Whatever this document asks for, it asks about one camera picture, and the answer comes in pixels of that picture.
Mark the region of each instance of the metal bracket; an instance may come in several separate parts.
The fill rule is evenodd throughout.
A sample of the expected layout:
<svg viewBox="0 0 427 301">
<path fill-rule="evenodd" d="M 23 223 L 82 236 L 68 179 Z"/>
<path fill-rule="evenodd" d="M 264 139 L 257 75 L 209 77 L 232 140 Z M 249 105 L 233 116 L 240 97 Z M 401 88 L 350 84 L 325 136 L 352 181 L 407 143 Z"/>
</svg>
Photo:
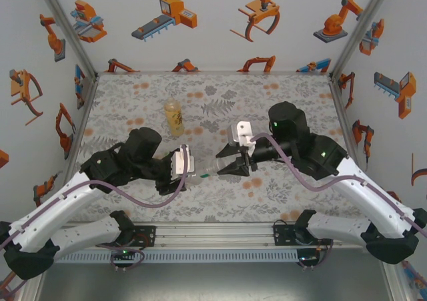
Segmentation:
<svg viewBox="0 0 427 301">
<path fill-rule="evenodd" d="M 278 224 L 273 226 L 273 234 L 274 234 L 274 245 L 275 246 L 318 246 L 331 244 L 330 239 L 316 239 L 313 237 L 313 240 L 308 244 L 303 244 L 298 241 L 295 236 L 295 225 L 293 224 Z"/>
<path fill-rule="evenodd" d="M 135 240 L 129 246 L 152 247 L 155 243 L 155 226 L 136 226 Z"/>
<path fill-rule="evenodd" d="M 252 133 L 251 122 L 240 121 L 231 124 L 227 129 L 228 144 L 232 146 L 246 146 L 248 148 L 248 155 L 252 156 L 255 151 L 256 142 L 252 142 L 254 137 Z"/>
<path fill-rule="evenodd" d="M 191 151 L 189 149 L 188 144 L 187 146 L 187 173 L 193 173 L 194 172 L 194 157 L 191 155 Z M 176 180 L 178 177 L 182 176 L 184 173 L 184 151 L 182 150 L 182 147 L 179 147 L 179 150 L 175 151 L 171 158 L 171 180 Z"/>
</svg>

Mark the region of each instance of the cable tie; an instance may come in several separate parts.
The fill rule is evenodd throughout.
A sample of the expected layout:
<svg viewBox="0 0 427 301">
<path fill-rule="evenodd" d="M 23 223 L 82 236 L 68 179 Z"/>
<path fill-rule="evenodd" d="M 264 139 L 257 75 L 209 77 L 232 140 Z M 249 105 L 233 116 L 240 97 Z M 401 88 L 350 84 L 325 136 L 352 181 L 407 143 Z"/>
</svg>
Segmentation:
<svg viewBox="0 0 427 301">
<path fill-rule="evenodd" d="M 21 233 L 25 232 L 25 229 L 22 226 L 17 226 L 16 230 L 19 231 L 19 232 L 21 232 Z"/>
</svg>

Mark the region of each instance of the floral tablecloth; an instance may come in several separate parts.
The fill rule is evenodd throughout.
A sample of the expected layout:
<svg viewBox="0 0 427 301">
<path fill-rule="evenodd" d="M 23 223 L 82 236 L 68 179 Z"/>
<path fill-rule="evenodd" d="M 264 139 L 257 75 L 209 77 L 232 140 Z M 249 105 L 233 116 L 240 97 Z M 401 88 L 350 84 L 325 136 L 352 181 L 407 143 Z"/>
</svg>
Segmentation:
<svg viewBox="0 0 427 301">
<path fill-rule="evenodd" d="M 169 95 L 182 104 L 185 133 L 170 135 L 163 104 Z M 125 141 L 141 126 L 158 131 L 161 158 L 188 143 L 196 163 L 214 157 L 226 144 L 230 122 L 251 121 L 254 133 L 268 131 L 268 110 L 289 101 L 306 112 L 311 130 L 334 138 L 345 148 L 328 78 L 317 75 L 216 75 L 133 73 L 101 75 L 75 163 L 75 171 L 92 153 Z M 305 190 L 281 163 L 267 162 L 248 178 L 209 177 L 182 192 L 164 208 L 140 208 L 111 192 L 82 210 L 75 221 L 91 222 L 114 210 L 125 210 L 139 222 L 271 222 L 295 220 L 305 208 L 341 216 L 359 211 L 333 190 Z M 133 197 L 151 204 L 162 202 L 154 182 L 136 180 L 123 186 Z"/>
</svg>

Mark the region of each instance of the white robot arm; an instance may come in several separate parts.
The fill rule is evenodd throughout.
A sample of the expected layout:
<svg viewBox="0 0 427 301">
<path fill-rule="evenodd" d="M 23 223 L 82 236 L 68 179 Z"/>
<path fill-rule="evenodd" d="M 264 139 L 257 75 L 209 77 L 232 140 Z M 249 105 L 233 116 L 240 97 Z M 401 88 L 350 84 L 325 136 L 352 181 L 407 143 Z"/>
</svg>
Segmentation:
<svg viewBox="0 0 427 301">
<path fill-rule="evenodd" d="M 353 243 L 390 264 L 414 253 L 418 244 L 415 234 L 426 235 L 422 229 L 427 224 L 425 210 L 413 210 L 392 198 L 334 140 L 311 133 L 305 113 L 293 104 L 278 103 L 268 115 L 272 135 L 261 133 L 254 137 L 250 122 L 246 121 L 229 127 L 228 144 L 217 158 L 236 154 L 241 157 L 218 174 L 249 176 L 250 169 L 256 171 L 258 163 L 282 158 L 309 190 L 318 192 L 331 186 L 367 217 L 348 219 L 304 210 L 294 226 L 299 242 L 327 238 Z M 315 188 L 296 169 L 327 183 Z"/>
<path fill-rule="evenodd" d="M 129 244 L 135 227 L 124 211 L 114 211 L 83 226 L 60 228 L 86 205 L 108 194 L 111 186 L 122 186 L 137 178 L 154 180 L 161 195 L 175 192 L 166 202 L 185 190 L 183 176 L 194 171 L 188 146 L 182 145 L 163 159 L 153 159 L 160 142 L 161 136 L 152 129 L 135 129 L 126 143 L 93 154 L 80 172 L 30 214 L 11 224 L 0 222 L 0 250 L 6 250 L 4 257 L 10 269 L 27 280 L 66 254 L 98 244 Z M 148 208 L 162 205 L 139 204 Z"/>
</svg>

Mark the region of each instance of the plastic bottle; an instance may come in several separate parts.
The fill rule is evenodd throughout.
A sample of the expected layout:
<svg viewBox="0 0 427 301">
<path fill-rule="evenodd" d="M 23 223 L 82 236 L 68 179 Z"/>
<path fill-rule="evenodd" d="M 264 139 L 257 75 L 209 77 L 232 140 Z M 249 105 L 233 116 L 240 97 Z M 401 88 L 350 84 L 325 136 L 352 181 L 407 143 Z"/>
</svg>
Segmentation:
<svg viewBox="0 0 427 301">
<path fill-rule="evenodd" d="M 185 184 L 198 186 L 208 176 L 217 176 L 218 171 L 224 169 L 236 160 L 237 156 L 227 156 L 225 158 L 214 158 L 195 164 L 195 171 L 192 176 L 187 177 Z"/>
<path fill-rule="evenodd" d="M 164 109 L 171 134 L 173 136 L 181 136 L 184 133 L 181 103 L 171 96 L 166 100 Z"/>
</svg>

